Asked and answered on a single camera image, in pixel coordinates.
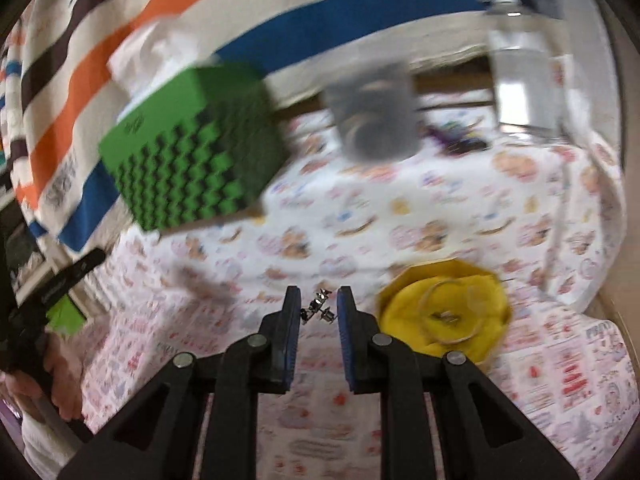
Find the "person left hand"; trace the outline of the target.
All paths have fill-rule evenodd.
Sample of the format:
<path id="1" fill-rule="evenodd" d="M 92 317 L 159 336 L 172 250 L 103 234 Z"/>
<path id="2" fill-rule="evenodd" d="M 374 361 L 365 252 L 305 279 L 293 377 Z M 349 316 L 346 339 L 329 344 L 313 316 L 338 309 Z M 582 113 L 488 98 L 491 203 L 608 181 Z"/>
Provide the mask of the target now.
<path id="1" fill-rule="evenodd" d="M 43 339 L 42 369 L 51 381 L 49 392 L 44 394 L 35 378 L 24 370 L 4 373 L 1 382 L 15 399 L 35 401 L 45 395 L 66 422 L 83 420 L 81 359 L 74 348 L 58 334 L 45 332 Z"/>

